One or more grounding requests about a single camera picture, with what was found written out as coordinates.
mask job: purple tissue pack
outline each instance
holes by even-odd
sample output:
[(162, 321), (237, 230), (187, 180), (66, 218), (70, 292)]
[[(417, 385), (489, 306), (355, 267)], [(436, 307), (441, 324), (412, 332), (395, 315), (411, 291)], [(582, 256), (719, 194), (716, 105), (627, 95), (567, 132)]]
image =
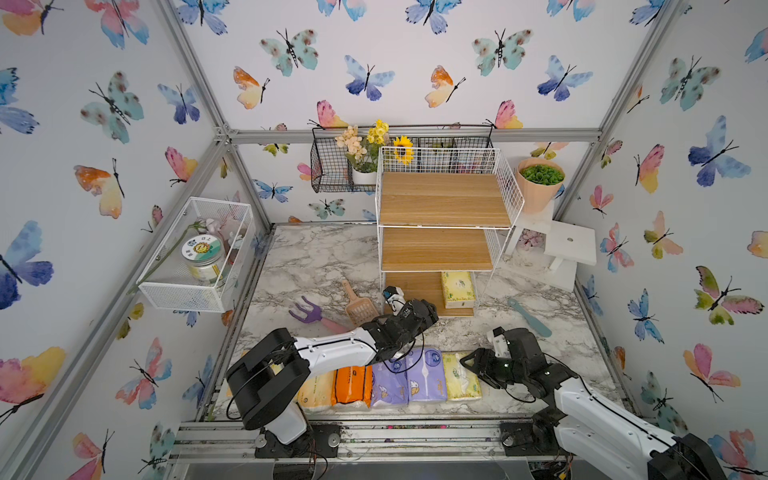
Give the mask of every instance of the purple tissue pack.
[(445, 402), (448, 400), (448, 389), (445, 387), (442, 353), (428, 346), (424, 348), (424, 355), (421, 353), (421, 349), (413, 349), (406, 356), (409, 401)]
[[(404, 362), (387, 362), (393, 372), (406, 369)], [(372, 409), (387, 409), (408, 405), (408, 379), (405, 373), (392, 373), (384, 362), (373, 366)]]

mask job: jar lid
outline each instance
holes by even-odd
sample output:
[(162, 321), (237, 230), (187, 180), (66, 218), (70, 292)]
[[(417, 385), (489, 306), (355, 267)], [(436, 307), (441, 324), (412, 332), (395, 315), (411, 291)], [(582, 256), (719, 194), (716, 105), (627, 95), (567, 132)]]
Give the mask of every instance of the jar lid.
[(192, 237), (181, 246), (181, 256), (192, 263), (213, 263), (221, 253), (221, 240), (208, 233)]

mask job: potted plant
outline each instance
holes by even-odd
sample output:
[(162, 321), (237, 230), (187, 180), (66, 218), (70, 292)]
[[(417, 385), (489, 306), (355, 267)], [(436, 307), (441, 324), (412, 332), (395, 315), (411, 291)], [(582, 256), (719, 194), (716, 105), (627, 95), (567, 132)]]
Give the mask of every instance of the potted plant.
[(565, 180), (565, 172), (554, 161), (529, 158), (515, 169), (515, 179), (525, 198), (523, 212), (537, 214), (547, 207)]

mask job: wooden board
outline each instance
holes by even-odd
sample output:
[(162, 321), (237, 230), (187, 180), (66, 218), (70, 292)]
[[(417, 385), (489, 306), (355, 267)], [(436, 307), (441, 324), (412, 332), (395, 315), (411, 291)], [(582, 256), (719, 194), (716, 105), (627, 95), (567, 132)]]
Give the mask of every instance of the wooden board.
[(398, 272), (387, 273), (385, 286), (399, 286), (406, 295), (406, 301), (416, 298), (434, 303), (440, 317), (475, 316), (475, 309), (445, 308), (442, 298), (440, 272)]
[(483, 230), (385, 228), (382, 269), (385, 272), (493, 270), (493, 262)]
[(511, 226), (492, 174), (382, 174), (382, 225)]

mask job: yellow flower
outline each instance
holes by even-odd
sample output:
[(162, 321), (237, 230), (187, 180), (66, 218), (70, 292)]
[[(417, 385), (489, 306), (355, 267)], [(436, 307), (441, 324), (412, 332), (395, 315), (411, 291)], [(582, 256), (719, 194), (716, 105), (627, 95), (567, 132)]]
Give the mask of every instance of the yellow flower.
[(395, 139), (395, 158), (397, 161), (404, 165), (410, 165), (413, 160), (413, 142), (411, 139), (403, 135), (400, 138)]

